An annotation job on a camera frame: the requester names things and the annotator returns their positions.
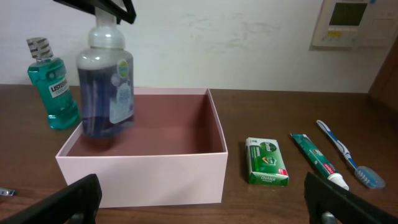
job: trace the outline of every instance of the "toothbrush handle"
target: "toothbrush handle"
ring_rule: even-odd
[[[332,133],[330,128],[321,120],[317,120],[318,126],[322,129],[324,133],[326,133],[329,138],[335,143],[336,147],[340,152],[344,155],[344,158],[349,162],[349,164],[356,169],[358,166],[355,164],[354,160],[351,158],[351,154],[347,147],[339,141],[336,136]]]

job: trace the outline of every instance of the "blue toothbrush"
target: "blue toothbrush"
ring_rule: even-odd
[[[317,120],[317,124],[322,129],[322,131],[325,132],[329,136],[329,138],[335,143],[338,150],[340,150],[340,152],[344,155],[344,158],[348,161],[348,164],[352,168],[354,168],[355,176],[364,185],[366,185],[370,189],[381,189],[386,186],[384,180],[372,169],[365,166],[358,167],[355,164],[347,147],[336,138],[336,136],[332,133],[332,131],[330,131],[330,128],[324,122]]]

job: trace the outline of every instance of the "small green package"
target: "small green package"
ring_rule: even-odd
[[[279,145],[273,139],[246,139],[250,184],[286,186],[289,181]]]

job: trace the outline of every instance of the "wooden table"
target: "wooden table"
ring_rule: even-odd
[[[71,87],[80,102],[78,87]],[[379,119],[365,94],[212,90],[229,151],[223,203],[101,209],[97,223],[308,223],[304,178],[313,171],[290,133],[305,133],[343,175],[350,191],[398,216],[398,132]],[[55,160],[73,128],[49,128],[37,90],[0,85],[0,220],[66,186]],[[319,130],[321,119],[348,147],[358,165],[374,169],[386,188],[369,190],[350,173],[337,149]],[[247,137],[279,142],[290,180],[286,187],[245,181]]]

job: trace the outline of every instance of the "open cardboard box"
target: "open cardboard box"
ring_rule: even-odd
[[[228,151],[209,89],[135,88],[135,123],[112,141],[80,124],[56,155],[70,185],[96,174],[100,208],[220,203]]]

